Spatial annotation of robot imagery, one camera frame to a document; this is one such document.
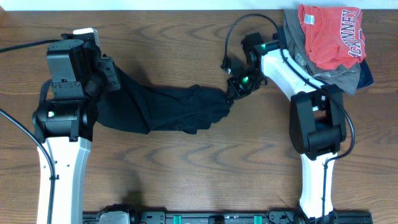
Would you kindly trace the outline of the red printed t-shirt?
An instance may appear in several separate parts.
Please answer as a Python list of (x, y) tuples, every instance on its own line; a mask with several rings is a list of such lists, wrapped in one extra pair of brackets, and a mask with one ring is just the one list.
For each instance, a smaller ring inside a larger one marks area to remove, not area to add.
[(297, 17), (309, 59), (324, 70), (361, 63), (366, 58), (362, 16), (357, 7), (299, 5)]

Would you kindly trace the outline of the navy blue garment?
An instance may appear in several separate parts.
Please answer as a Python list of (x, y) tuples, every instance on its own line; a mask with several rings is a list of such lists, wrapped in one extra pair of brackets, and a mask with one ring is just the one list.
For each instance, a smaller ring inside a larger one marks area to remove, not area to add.
[(373, 75), (370, 71), (369, 65), (364, 59), (360, 64), (360, 76), (357, 85), (357, 89), (366, 88), (374, 83)]

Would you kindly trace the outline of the black t-shirt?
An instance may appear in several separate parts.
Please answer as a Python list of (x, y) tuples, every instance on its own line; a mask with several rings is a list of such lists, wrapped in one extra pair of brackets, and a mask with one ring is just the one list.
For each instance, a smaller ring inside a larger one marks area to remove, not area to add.
[(120, 68), (121, 88), (104, 93), (97, 104), (97, 122), (130, 133), (182, 131), (196, 134), (229, 115), (233, 101), (218, 88), (149, 87)]

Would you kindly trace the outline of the grey t-shirt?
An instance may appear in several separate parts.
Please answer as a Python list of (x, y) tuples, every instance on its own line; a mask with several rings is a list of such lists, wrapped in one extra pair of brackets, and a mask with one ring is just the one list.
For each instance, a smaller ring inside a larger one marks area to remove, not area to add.
[(335, 84), (349, 95), (355, 94), (361, 73), (359, 63), (351, 68), (343, 65), (339, 65), (334, 70), (318, 68), (305, 52), (305, 34), (300, 26), (296, 9), (284, 11), (284, 34), (289, 54), (313, 79), (330, 85)]

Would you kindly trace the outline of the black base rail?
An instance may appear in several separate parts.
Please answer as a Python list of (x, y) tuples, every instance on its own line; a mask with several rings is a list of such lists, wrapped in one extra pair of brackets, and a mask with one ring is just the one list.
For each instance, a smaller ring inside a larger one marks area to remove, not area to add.
[(130, 224), (288, 224), (331, 223), (373, 224), (370, 212), (359, 210), (333, 211), (325, 218), (306, 218), (300, 210), (273, 208), (255, 212), (176, 212), (155, 208), (137, 210), (128, 205), (114, 204), (99, 212), (84, 212), (82, 223)]

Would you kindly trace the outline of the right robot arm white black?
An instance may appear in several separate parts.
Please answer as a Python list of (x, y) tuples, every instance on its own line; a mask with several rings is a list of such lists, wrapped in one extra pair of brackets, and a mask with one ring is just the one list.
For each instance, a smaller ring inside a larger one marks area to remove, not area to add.
[(281, 40), (264, 42), (254, 33), (245, 36), (241, 46), (245, 62), (225, 55), (220, 66), (232, 75), (228, 79), (229, 97), (238, 100), (248, 96), (268, 80), (279, 87), (290, 101), (289, 136), (302, 161), (301, 219), (306, 223), (336, 223), (331, 199), (333, 166), (350, 122), (339, 88), (312, 80)]

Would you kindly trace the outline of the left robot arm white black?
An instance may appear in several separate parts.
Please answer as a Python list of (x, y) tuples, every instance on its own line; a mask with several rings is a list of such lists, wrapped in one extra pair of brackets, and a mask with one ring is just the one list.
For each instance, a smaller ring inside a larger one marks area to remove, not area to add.
[(84, 179), (93, 138), (83, 105), (62, 99), (41, 103), (34, 113), (39, 139), (40, 193), (37, 223), (82, 223)]

